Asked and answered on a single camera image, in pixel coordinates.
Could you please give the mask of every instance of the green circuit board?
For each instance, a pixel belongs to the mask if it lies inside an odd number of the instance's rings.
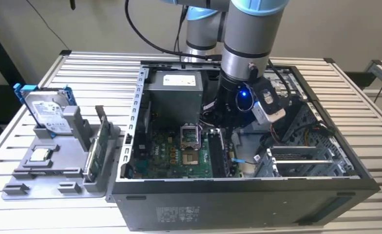
[[[151,158],[136,161],[136,177],[212,178],[212,163],[208,139],[203,137],[202,148],[182,150],[180,137],[174,133],[155,134]]]

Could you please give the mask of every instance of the black cable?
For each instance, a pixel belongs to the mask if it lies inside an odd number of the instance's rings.
[[[180,15],[180,23],[179,23],[179,31],[178,31],[178,37],[176,37],[176,43],[174,45],[174,51],[176,52],[176,50],[179,49],[180,52],[180,34],[182,34],[182,29],[183,29],[183,24],[186,21],[186,16],[187,13],[190,11],[190,6],[183,6],[183,10],[182,10],[182,15]]]
[[[59,38],[59,40],[63,42],[66,48],[70,50],[70,47],[67,46],[67,44],[66,44],[66,42],[63,41],[62,37],[55,33],[55,31],[54,31],[52,28],[50,27],[50,25],[48,25],[48,23],[47,23],[44,17],[42,16],[40,12],[38,11],[38,9],[35,8],[35,6],[32,5],[31,1],[27,0],[27,2],[28,2],[28,4],[31,5],[31,7],[34,8],[34,10],[36,11],[36,13],[38,13],[38,15],[40,16],[42,20],[44,21],[44,23],[46,23],[48,29],[52,31],[52,33],[55,34],[56,38]]]
[[[375,103],[376,103],[376,101],[379,100],[379,97],[380,97],[380,95],[381,95],[381,92],[382,92],[382,87],[381,87],[381,90],[380,90],[380,92],[379,92],[379,94],[376,95],[376,98],[375,98]]]
[[[254,163],[254,162],[248,162],[248,161],[246,161],[246,163],[248,163],[248,164],[252,164],[252,165],[258,165],[258,163]]]
[[[311,127],[311,126],[315,126],[315,125],[318,125],[318,124],[320,124],[319,121],[316,121],[316,122],[314,122],[314,123],[308,123],[308,124],[306,124],[306,125],[302,125],[302,126],[294,131],[292,135],[294,135],[298,131],[300,131],[302,129],[308,128],[308,127]]]
[[[275,127],[274,127],[274,123],[271,124],[271,135],[274,137],[274,140],[276,141],[278,144],[284,144],[284,142],[280,139],[280,136],[276,133]]]
[[[182,53],[182,52],[174,52],[171,50],[167,50],[162,47],[159,47],[156,44],[154,44],[146,37],[144,35],[140,33],[139,29],[136,28],[134,22],[132,22],[132,19],[131,19],[131,15],[130,15],[130,0],[126,0],[126,15],[127,15],[127,20],[128,20],[128,23],[134,29],[134,31],[136,32],[136,34],[139,35],[139,37],[148,43],[148,45],[151,45],[155,49],[158,49],[159,51],[167,53],[167,54],[171,54],[171,55],[176,55],[176,56],[184,56],[184,57],[194,57],[194,58],[198,58],[198,59],[204,59],[204,60],[219,60],[220,57],[219,55],[215,55],[215,56],[202,56],[202,55],[192,55],[192,54],[187,54],[187,53]]]
[[[280,74],[280,72],[278,71],[278,69],[276,69],[276,67],[275,67],[275,65],[274,65],[271,60],[268,60],[268,64],[270,64],[274,72],[276,73],[278,77],[280,78],[280,80],[282,80],[282,82],[283,82],[283,84],[286,86],[286,89],[287,89],[287,92],[288,92],[288,100],[291,101],[294,94],[291,92],[290,84],[288,84],[287,80],[284,79],[283,75]]]

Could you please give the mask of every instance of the cable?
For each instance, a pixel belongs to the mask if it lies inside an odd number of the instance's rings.
[[[52,31],[52,33],[55,34],[56,38],[59,38],[59,40],[63,42],[66,48],[70,50],[70,47],[67,46],[66,42],[63,41],[62,37],[55,33],[55,31],[52,30],[52,28],[50,27],[44,17],[42,16],[40,12],[38,11],[38,9],[35,8],[35,6],[32,5],[31,1],[30,0],[26,0],[28,2],[28,4],[31,5],[31,7],[34,8],[34,10],[36,11],[38,15],[40,16],[42,20],[44,21],[48,29]]]
[[[280,137],[275,131],[274,124],[271,124],[271,135],[272,135],[278,144],[284,144],[284,142],[282,141],[282,139],[280,139]]]
[[[308,146],[308,133],[310,133],[310,129],[307,128],[304,131],[304,145]]]
[[[252,164],[252,165],[258,165],[258,163],[255,162],[248,162],[243,159],[238,159],[238,158],[232,158],[232,162],[238,162],[238,163],[248,163],[248,164]]]
[[[183,29],[183,24],[186,20],[187,13],[190,11],[190,6],[183,5],[183,10],[182,10],[182,16],[180,16],[180,24],[179,24],[179,31],[178,31],[178,37],[176,37],[176,43],[174,45],[174,51],[179,49],[180,52],[180,34],[182,34],[182,29]]]
[[[280,72],[278,71],[278,69],[276,69],[276,67],[275,67],[275,65],[274,65],[271,60],[268,60],[268,64],[270,64],[274,72],[276,73],[278,77],[280,78],[280,80],[282,80],[282,82],[283,82],[283,84],[286,86],[286,89],[287,89],[287,92],[288,92],[288,100],[291,101],[292,97],[294,97],[294,94],[291,92],[290,84],[288,84],[287,80],[284,79],[283,75],[280,74]]]
[[[379,94],[376,95],[376,98],[375,98],[375,103],[376,103],[376,101],[379,100],[379,97],[380,97],[380,95],[381,95],[381,92],[382,92],[382,87],[381,87],[381,90],[380,90],[380,92],[379,92]]]
[[[294,136],[295,133],[296,133],[298,131],[300,131],[302,129],[308,128],[308,127],[312,127],[312,126],[316,126],[316,125],[320,125],[320,124],[324,124],[324,125],[326,125],[324,121],[316,121],[316,122],[308,123],[308,124],[306,124],[306,125],[302,125],[299,128],[295,129],[295,131],[294,131],[294,133],[291,134],[291,136]]]
[[[131,15],[130,15],[130,0],[126,0],[126,15],[127,15],[127,20],[128,23],[134,29],[134,31],[136,32],[138,36],[148,43],[148,45],[151,45],[155,49],[158,49],[159,51],[171,54],[171,55],[176,55],[176,56],[184,56],[184,57],[194,57],[198,59],[204,59],[204,60],[214,60],[214,61],[219,61],[222,59],[222,55],[212,55],[212,56],[202,56],[202,55],[192,55],[192,54],[187,54],[187,53],[182,53],[182,52],[175,52],[171,50],[167,50],[162,47],[159,47],[156,44],[154,44],[146,37],[144,35],[140,33],[139,29],[136,28],[132,19],[131,19]]]
[[[212,125],[211,123],[206,122],[203,119],[200,119],[200,122],[204,123],[206,125],[215,127],[215,125]]]

